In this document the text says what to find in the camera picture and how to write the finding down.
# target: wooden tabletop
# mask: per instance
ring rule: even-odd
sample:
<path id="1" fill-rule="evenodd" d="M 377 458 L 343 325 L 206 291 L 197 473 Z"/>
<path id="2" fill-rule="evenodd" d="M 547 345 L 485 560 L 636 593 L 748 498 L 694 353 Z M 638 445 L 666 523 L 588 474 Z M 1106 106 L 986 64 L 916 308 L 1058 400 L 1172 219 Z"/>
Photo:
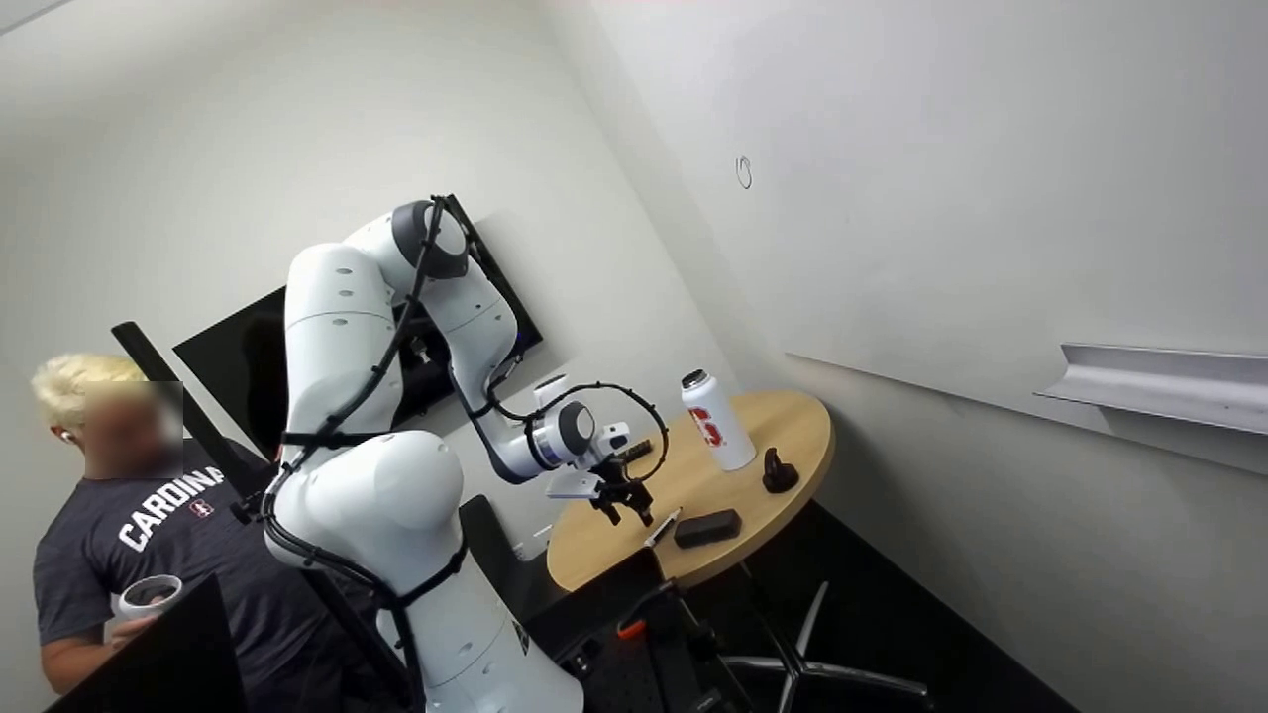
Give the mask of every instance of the wooden tabletop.
<path id="1" fill-rule="evenodd" d="M 818 495 L 835 457 L 831 416 L 821 400 L 806 391 L 748 391 L 736 398 L 733 408 L 753 436 L 753 465 L 744 465 L 743 473 L 720 473 L 715 453 L 703 445 L 699 423 L 683 416 L 669 429 L 666 468 L 654 480 L 646 480 L 646 491 L 654 495 L 654 523 L 663 523 L 673 511 L 690 520 L 736 509 L 743 517 L 736 540 L 683 552 L 673 534 L 666 534 L 654 546 L 666 577 L 673 577 L 679 587 L 703 587 L 720 571 L 744 564 L 753 552 L 761 552 Z M 636 458 L 628 473 L 649 473 L 660 447 L 663 440 L 654 440 L 654 453 Z M 778 447 L 780 458 L 798 468 L 801 480 L 794 491 L 769 495 L 761 486 L 765 447 Z M 624 523 L 616 526 L 601 511 L 574 498 L 563 509 L 551 531 L 547 571 L 563 592 L 579 592 L 601 571 L 630 560 L 646 534 L 649 526 L 636 511 L 624 509 Z"/>

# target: small bottle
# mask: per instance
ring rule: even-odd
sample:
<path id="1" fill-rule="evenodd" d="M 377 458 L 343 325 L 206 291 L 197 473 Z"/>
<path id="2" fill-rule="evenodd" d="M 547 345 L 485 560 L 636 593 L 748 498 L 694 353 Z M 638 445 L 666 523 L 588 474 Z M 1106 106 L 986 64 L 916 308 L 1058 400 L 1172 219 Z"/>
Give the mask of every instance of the small bottle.
<path id="1" fill-rule="evenodd" d="M 683 404 L 686 416 L 703 429 L 703 440 L 711 445 L 720 473 L 743 473 L 744 465 L 753 465 L 757 447 L 731 408 L 727 388 L 704 367 L 683 375 Z"/>

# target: person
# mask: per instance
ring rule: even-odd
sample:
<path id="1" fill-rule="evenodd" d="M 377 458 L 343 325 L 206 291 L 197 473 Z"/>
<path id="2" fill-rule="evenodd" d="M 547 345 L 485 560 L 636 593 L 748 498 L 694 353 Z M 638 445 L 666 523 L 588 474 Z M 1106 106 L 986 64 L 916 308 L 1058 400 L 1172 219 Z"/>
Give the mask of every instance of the person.
<path id="1" fill-rule="evenodd" d="M 249 711 L 343 711 L 357 645 L 234 517 L 238 491 L 209 457 L 177 440 L 176 379 L 147 379 L 111 353 L 65 353 L 35 367 L 33 388 L 49 431 L 85 457 L 33 565 L 51 688 L 77 688 L 156 623 L 111 618 L 111 593 L 177 575 L 188 587 L 218 577 Z"/>

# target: black chair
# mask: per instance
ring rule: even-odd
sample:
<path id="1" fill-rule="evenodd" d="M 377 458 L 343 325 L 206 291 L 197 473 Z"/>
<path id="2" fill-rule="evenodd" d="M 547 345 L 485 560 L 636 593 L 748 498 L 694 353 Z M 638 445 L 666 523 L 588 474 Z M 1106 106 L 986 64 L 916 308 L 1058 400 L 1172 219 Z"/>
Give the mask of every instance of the black chair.
<path id="1" fill-rule="evenodd" d="M 527 618 L 527 635 L 588 687 L 588 711 L 757 711 L 649 552 L 636 552 L 582 592 L 551 598 Z"/>
<path id="2" fill-rule="evenodd" d="M 486 575 L 486 584 L 500 592 L 506 610 L 527 623 L 547 598 L 547 564 L 522 564 L 502 531 L 502 520 L 492 511 L 486 495 L 475 495 L 459 509 L 459 523 L 471 546 L 471 560 Z"/>
<path id="3" fill-rule="evenodd" d="M 794 645 L 785 645 L 780 637 L 772 637 L 778 655 L 772 656 L 748 656 L 748 655 L 727 655 L 720 662 L 733 670 L 757 670 L 757 675 L 778 675 L 780 676 L 780 707 L 778 713 L 794 713 L 794 699 L 801 683 L 831 683 L 831 687 L 867 687 L 867 688 L 889 688 L 897 699 L 918 700 L 922 711 L 933 711 L 933 693 L 922 683 L 904 683 L 904 676 L 889 676 L 877 670 L 856 670 L 856 664 L 835 664 L 835 662 L 811 662 L 807 656 L 807 642 L 818 635 L 821 610 L 827 598 L 827 584 L 821 584 L 818 598 L 807 602 L 801 629 L 794 637 Z"/>
<path id="4" fill-rule="evenodd" d="M 748 713 L 679 587 L 649 552 L 630 555 L 574 593 L 557 592 L 542 560 L 522 564 L 485 495 L 459 509 L 471 560 L 522 629 L 588 687 L 601 713 Z"/>

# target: chair base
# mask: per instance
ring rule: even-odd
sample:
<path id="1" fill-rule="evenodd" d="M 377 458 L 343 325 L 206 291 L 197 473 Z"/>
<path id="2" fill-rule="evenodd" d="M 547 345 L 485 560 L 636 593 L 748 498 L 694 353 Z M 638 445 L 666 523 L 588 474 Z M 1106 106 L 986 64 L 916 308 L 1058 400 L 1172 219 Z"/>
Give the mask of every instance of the chair base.
<path id="1" fill-rule="evenodd" d="M 780 656 L 720 656 L 731 670 L 761 670 L 761 675 L 785 675 L 785 688 L 780 688 L 780 711 L 778 713 L 790 713 L 794 711 L 794 693 L 801 683 L 839 683 L 839 687 L 867 687 L 867 688 L 889 688 L 889 693 L 901 693 L 901 699 L 918 699 L 922 707 L 933 707 L 926 699 L 926 687 L 918 683 L 904 683 L 904 676 L 889 676 L 889 675 L 874 675 L 874 670 L 851 670 L 851 664 L 831 664 L 831 662 L 807 662 L 807 637 L 821 623 L 821 610 L 823 610 L 823 598 L 827 598 L 827 584 L 821 584 L 801 629 L 798 629 L 798 645 L 780 649 Z"/>

